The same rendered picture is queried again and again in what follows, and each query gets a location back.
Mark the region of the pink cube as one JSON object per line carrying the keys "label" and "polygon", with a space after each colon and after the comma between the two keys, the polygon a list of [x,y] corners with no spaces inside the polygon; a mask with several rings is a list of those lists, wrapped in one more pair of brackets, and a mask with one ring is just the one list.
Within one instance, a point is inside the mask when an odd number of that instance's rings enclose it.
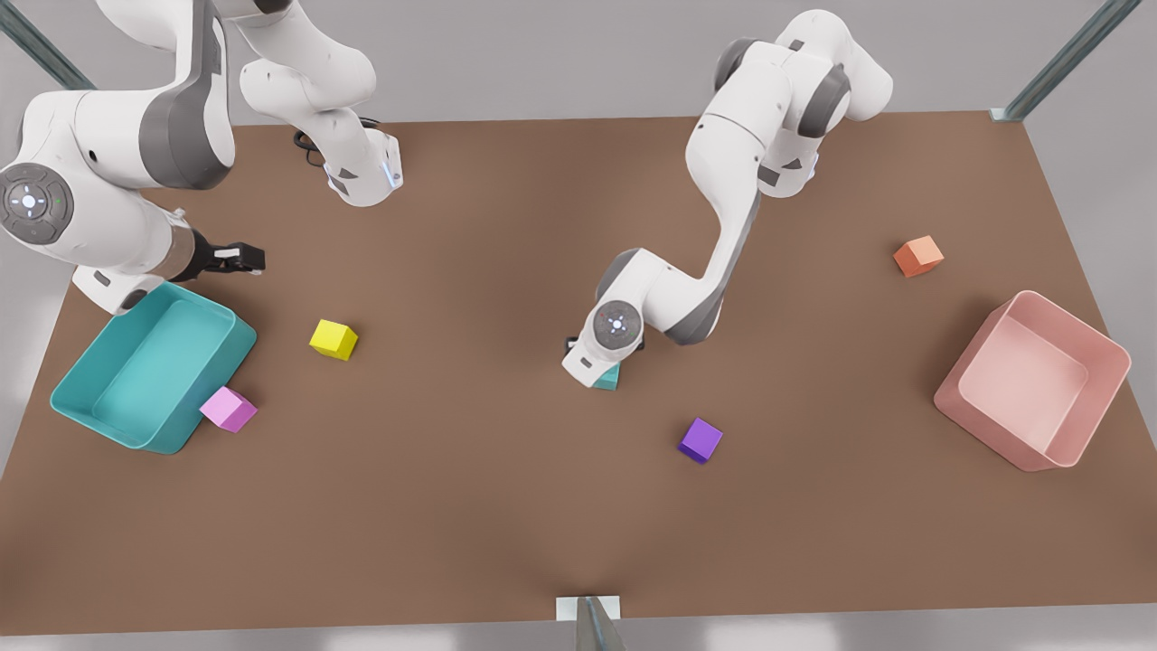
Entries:
{"label": "pink cube", "polygon": [[244,395],[239,395],[239,392],[222,386],[202,404],[200,412],[218,428],[228,432],[239,432],[239,429],[256,415],[258,408]]}

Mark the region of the orange cube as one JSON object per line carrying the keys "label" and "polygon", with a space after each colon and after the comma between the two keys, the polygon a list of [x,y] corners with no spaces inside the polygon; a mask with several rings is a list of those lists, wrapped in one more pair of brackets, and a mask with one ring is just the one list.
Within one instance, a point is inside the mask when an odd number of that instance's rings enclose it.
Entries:
{"label": "orange cube", "polygon": [[943,262],[944,256],[931,236],[923,236],[897,247],[893,259],[904,278],[915,278]]}

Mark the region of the yellow cube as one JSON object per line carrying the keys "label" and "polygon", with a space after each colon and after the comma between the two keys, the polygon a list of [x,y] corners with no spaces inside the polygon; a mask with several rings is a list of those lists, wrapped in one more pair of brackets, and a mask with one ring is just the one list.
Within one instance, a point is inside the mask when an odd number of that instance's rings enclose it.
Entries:
{"label": "yellow cube", "polygon": [[358,334],[349,325],[320,320],[315,326],[309,345],[325,357],[348,360],[358,342]]}

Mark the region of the silver frame post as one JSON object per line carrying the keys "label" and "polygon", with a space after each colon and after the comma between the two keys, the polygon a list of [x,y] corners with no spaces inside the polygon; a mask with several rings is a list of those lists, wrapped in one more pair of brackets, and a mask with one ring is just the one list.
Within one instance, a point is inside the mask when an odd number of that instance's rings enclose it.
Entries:
{"label": "silver frame post", "polygon": [[1143,0],[1105,0],[1014,99],[1003,108],[989,108],[992,123],[1024,123],[1141,3]]}
{"label": "silver frame post", "polygon": [[82,71],[79,71],[76,65],[71,62],[71,59],[62,54],[45,34],[42,34],[16,5],[12,3],[12,0],[0,0],[0,32],[37,62],[58,86],[62,86],[66,90],[96,88],[91,80],[86,77]]}
{"label": "silver frame post", "polygon": [[557,621],[575,623],[575,651],[626,651],[616,630],[621,617],[619,595],[557,597]]}

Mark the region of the pink plastic bin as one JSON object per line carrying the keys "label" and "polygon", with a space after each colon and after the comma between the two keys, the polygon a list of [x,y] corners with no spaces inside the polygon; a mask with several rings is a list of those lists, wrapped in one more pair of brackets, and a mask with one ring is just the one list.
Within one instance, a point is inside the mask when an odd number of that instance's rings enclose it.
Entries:
{"label": "pink plastic bin", "polygon": [[1018,469],[1070,468],[1129,370],[1121,345],[1020,291],[986,317],[933,401]]}

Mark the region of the purple cube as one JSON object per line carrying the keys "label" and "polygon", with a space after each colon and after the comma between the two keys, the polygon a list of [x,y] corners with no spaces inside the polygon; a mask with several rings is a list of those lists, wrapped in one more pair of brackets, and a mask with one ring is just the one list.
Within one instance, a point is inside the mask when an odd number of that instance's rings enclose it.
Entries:
{"label": "purple cube", "polygon": [[710,426],[702,417],[695,417],[686,432],[683,434],[678,450],[691,460],[702,465],[702,463],[710,460],[723,434],[715,426]]}

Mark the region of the teal plastic bin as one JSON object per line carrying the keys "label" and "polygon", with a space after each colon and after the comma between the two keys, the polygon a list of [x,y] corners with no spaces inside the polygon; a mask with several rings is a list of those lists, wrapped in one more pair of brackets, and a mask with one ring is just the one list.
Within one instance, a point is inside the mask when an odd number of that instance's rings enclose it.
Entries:
{"label": "teal plastic bin", "polygon": [[100,330],[50,405],[124,447],[174,454],[256,342],[231,309],[164,283]]}

